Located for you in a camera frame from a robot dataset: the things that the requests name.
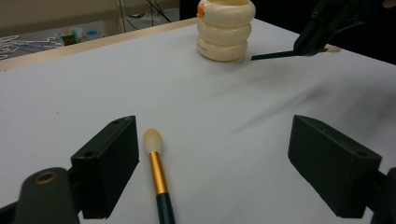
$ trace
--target white table surface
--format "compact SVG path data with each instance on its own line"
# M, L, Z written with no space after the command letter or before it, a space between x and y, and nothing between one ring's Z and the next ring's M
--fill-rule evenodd
M288 159L293 115L320 119L396 166L395 66L343 50L251 62L297 37L252 22L247 57L216 63L195 26L0 72L0 206L22 181L70 157L110 121L136 115L139 144L163 135L177 223L369 223L336 217ZM158 223L149 158L108 220Z

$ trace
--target stacked white rings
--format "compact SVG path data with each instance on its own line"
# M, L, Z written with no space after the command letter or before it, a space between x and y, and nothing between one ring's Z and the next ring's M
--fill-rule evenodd
M197 49L215 61L235 61L247 52L256 8L249 0L201 0Z

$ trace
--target black brush handle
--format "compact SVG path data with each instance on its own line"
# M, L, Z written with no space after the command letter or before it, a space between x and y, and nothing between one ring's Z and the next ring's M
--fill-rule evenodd
M287 58L299 56L300 54L295 50L283 51L278 53L269 53L269 54L261 54L254 55L251 57L251 61L264 60L264 59L274 59L274 58Z
M176 224L169 193L158 194L156 199L160 224Z

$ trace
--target gold brush ferrule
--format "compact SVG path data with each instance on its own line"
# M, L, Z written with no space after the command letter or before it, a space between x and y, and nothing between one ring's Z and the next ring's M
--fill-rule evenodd
M150 152L149 160L155 195L168 192L168 186L166 184L165 172L163 171L163 163L161 162L160 153L156 151Z

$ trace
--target screw hole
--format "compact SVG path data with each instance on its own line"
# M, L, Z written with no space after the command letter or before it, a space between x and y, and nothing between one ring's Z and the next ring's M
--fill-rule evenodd
M55 172L46 172L40 174L38 177L35 178L35 183L37 185L47 184L52 180L56 179L57 174Z

